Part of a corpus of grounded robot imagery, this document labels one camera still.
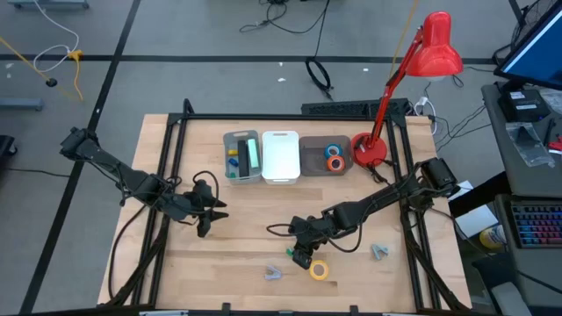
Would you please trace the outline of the grey padded seat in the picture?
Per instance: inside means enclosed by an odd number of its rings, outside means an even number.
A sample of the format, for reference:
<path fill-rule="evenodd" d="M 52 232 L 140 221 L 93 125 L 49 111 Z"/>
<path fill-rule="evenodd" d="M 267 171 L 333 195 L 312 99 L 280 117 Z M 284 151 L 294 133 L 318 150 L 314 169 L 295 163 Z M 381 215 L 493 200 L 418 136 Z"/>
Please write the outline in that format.
<path fill-rule="evenodd" d="M 492 296 L 504 316 L 532 316 L 521 293 L 513 283 L 507 282 L 493 287 Z"/>

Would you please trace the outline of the red desk lamp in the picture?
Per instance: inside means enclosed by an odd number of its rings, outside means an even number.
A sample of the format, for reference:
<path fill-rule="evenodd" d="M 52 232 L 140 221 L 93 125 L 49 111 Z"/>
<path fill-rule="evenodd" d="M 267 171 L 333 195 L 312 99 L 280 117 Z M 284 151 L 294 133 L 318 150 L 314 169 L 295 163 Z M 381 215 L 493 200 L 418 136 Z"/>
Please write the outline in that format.
<path fill-rule="evenodd" d="M 385 113 L 394 90 L 405 76 L 437 78 L 457 75 L 464 70 L 460 55 L 450 44 L 450 33 L 450 13 L 436 11 L 425 18 L 399 68 L 385 85 L 372 131 L 360 133 L 351 141 L 356 164 L 376 167 L 386 158 L 387 145 L 381 138 Z"/>

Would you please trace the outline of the grey plastic bin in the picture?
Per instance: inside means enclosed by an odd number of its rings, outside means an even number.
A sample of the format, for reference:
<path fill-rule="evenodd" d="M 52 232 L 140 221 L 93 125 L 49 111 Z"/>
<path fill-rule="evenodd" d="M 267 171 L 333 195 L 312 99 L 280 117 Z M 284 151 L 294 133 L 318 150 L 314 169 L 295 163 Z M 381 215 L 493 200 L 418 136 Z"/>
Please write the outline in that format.
<path fill-rule="evenodd" d="M 236 149 L 237 142 L 239 140 L 248 141 L 249 139 L 256 139 L 258 145 L 258 156 L 259 156 L 259 168 L 252 169 L 249 165 L 249 176 L 247 177 L 239 177 L 239 166 L 234 167 L 228 163 L 230 158 L 234 158 L 238 161 L 238 155 L 229 156 L 227 151 L 229 149 Z M 230 181 L 232 184 L 246 184 L 246 183 L 256 183 L 259 182 L 262 176 L 262 158 L 260 153 L 260 143 L 259 143 L 259 134 L 255 130 L 246 130 L 246 131 L 238 131 L 238 132 L 231 132 L 225 133 L 223 135 L 223 145 L 224 145 L 224 159 L 225 159 L 225 177 Z M 234 172 L 236 174 L 236 178 L 229 178 L 229 174 Z"/>

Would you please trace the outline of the dark grey desk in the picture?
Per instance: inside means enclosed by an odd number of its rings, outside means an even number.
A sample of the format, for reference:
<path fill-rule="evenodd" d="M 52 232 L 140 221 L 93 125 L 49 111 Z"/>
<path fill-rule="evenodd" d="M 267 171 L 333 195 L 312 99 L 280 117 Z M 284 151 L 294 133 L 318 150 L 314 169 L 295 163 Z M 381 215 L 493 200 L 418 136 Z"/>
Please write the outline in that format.
<path fill-rule="evenodd" d="M 509 207 L 515 203 L 562 205 L 562 199 L 498 195 L 494 207 L 507 239 L 516 285 L 529 306 L 562 312 L 562 248 L 520 248 Z"/>
<path fill-rule="evenodd" d="M 562 155 L 551 154 L 553 167 L 547 164 L 528 167 L 506 130 L 507 121 L 499 104 L 500 90 L 496 85 L 488 84 L 481 87 L 481 92 L 511 193 L 525 197 L 562 198 Z"/>

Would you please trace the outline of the white plug adapter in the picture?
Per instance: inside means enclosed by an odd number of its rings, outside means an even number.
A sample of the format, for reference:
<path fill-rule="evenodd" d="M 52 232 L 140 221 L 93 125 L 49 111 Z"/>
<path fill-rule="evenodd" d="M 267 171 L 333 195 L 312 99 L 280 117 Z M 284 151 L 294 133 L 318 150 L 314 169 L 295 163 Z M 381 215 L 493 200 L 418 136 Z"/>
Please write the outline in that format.
<path fill-rule="evenodd" d="M 426 105 L 430 109 L 430 115 L 435 116 L 436 115 L 435 106 L 432 104 L 432 102 L 427 97 L 420 97 L 418 102 L 413 106 L 415 115 L 416 116 L 423 116 L 423 110 L 425 109 Z"/>

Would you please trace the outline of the grey metal floor base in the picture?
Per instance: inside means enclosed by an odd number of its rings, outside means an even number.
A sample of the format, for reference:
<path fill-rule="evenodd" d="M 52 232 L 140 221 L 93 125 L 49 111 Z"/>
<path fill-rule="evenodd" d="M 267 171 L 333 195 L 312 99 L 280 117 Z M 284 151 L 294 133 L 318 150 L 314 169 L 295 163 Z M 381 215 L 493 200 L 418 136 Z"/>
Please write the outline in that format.
<path fill-rule="evenodd" d="M 87 0 L 7 0 L 7 3 L 16 9 L 22 9 L 24 6 L 36 4 L 40 8 L 67 7 L 82 8 L 85 10 L 90 8 L 90 4 Z"/>
<path fill-rule="evenodd" d="M 0 110 L 42 111 L 44 106 L 40 98 L 0 97 Z"/>

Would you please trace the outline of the clear plastic bag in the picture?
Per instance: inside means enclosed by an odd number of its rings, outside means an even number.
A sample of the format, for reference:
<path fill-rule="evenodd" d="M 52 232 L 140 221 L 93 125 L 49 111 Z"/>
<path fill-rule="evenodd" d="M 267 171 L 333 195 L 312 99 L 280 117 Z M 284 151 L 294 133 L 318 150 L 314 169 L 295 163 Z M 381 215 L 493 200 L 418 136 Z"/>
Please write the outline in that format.
<path fill-rule="evenodd" d="M 546 165 L 550 168 L 555 167 L 554 159 L 539 139 L 531 123 L 507 123 L 506 132 L 516 151 L 528 167 L 533 168 L 541 165 Z"/>

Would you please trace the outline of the black floor fan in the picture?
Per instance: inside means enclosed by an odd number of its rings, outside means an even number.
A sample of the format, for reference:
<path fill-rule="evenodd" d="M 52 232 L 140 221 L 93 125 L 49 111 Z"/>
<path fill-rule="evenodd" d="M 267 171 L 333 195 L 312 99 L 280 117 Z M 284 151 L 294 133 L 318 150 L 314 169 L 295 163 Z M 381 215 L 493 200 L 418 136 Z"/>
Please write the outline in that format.
<path fill-rule="evenodd" d="M 520 6 L 517 0 L 508 0 L 508 3 L 516 19 L 510 41 L 510 46 L 514 47 L 542 17 L 544 6 L 550 7 L 550 0 L 532 0 L 524 6 Z"/>

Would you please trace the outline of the backlit black keyboard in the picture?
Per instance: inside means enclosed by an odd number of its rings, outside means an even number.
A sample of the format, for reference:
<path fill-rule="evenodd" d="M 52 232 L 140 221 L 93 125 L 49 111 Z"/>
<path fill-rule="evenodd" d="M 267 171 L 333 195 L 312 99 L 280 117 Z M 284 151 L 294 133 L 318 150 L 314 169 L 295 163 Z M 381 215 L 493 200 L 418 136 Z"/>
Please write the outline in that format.
<path fill-rule="evenodd" d="M 509 215 L 520 248 L 562 248 L 562 205 L 515 203 Z"/>

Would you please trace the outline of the mint green stapler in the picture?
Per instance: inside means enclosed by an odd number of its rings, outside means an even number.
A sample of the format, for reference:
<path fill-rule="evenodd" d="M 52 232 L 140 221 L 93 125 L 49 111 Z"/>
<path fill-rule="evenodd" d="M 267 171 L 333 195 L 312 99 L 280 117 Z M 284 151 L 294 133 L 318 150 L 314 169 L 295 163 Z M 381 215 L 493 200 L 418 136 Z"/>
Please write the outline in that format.
<path fill-rule="evenodd" d="M 252 169 L 259 168 L 259 152 L 256 139 L 249 139 L 247 141 L 248 151 L 249 151 L 249 165 Z"/>

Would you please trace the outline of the computer monitor blue screen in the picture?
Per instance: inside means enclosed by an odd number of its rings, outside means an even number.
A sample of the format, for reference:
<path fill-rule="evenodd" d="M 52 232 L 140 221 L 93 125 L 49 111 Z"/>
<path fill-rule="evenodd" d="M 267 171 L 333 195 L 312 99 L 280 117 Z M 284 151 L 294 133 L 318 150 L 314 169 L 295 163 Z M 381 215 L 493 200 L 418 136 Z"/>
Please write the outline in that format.
<path fill-rule="evenodd" d="M 515 46 L 494 74 L 562 90 L 562 0 L 551 0 L 535 24 L 527 32 L 519 32 Z"/>

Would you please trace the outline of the white paper sheet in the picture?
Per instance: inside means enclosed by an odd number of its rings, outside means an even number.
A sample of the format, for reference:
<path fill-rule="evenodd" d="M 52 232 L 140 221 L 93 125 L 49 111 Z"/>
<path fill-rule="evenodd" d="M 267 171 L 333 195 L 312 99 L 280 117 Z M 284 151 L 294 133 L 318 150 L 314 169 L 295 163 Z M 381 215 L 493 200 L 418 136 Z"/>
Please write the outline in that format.
<path fill-rule="evenodd" d="M 464 236 L 471 238 L 490 226 L 495 226 L 498 219 L 487 205 L 482 205 L 456 217 L 456 223 Z"/>

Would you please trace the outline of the white plastic bin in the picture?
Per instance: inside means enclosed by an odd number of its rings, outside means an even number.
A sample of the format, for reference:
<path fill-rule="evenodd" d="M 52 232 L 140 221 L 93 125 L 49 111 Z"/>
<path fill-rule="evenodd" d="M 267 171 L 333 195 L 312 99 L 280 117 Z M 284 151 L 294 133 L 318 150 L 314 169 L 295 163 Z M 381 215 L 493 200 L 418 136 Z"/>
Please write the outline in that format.
<path fill-rule="evenodd" d="M 300 176 L 299 135 L 295 131 L 267 131 L 262 135 L 262 177 L 267 184 L 295 184 Z"/>

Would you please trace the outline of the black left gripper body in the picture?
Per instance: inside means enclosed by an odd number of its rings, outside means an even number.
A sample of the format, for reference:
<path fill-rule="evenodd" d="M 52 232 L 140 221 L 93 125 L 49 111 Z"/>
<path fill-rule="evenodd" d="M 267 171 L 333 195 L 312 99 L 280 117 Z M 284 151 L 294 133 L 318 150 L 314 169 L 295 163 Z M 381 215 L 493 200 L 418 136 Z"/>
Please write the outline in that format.
<path fill-rule="evenodd" d="M 176 221 L 181 224 L 197 225 L 197 235 L 204 238 L 211 229 L 215 198 L 211 186 L 205 180 L 197 180 L 192 191 L 185 192 L 180 201 L 182 213 Z"/>

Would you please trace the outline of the yellow tape roll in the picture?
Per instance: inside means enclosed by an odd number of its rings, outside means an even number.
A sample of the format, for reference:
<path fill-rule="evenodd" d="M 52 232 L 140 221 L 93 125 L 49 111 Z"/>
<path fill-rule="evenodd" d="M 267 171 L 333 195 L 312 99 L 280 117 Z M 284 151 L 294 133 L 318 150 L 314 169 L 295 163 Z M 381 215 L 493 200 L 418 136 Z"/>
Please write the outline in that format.
<path fill-rule="evenodd" d="M 314 260 L 309 268 L 310 276 L 317 281 L 323 281 L 328 277 L 328 265 L 322 260 Z"/>

